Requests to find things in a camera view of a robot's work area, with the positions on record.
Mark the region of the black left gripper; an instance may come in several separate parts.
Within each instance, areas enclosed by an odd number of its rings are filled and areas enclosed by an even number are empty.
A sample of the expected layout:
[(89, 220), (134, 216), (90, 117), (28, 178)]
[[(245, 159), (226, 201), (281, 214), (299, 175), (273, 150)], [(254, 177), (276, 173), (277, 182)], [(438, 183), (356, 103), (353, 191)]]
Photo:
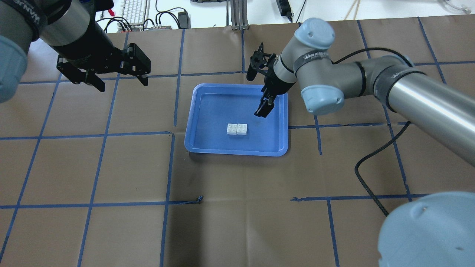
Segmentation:
[(59, 55), (56, 68), (72, 83), (85, 83), (105, 92), (105, 83), (99, 74), (131, 75), (148, 86), (151, 61), (136, 43), (130, 43), (123, 50), (112, 46), (110, 51), (93, 53), (83, 59), (66, 59)]

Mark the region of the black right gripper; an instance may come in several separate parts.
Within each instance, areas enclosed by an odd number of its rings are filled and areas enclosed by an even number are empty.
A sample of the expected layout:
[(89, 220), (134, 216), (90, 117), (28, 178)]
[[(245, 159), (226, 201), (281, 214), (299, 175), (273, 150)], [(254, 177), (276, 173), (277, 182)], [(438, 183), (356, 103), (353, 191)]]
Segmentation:
[(266, 118), (275, 107), (275, 97), (287, 93), (296, 82), (283, 81), (272, 70), (266, 72), (263, 81), (263, 96), (254, 116)]

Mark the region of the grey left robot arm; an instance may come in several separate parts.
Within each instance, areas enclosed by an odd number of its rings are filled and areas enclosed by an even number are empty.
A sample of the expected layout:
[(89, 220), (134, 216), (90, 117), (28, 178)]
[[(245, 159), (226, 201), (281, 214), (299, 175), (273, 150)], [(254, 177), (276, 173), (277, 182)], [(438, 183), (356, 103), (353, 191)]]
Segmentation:
[(0, 2), (0, 101), (9, 101), (27, 69), (32, 42), (58, 53), (56, 69), (70, 82), (105, 91), (99, 74), (119, 73), (148, 85), (151, 61), (137, 44), (115, 47), (95, 20), (112, 0), (2, 0)]

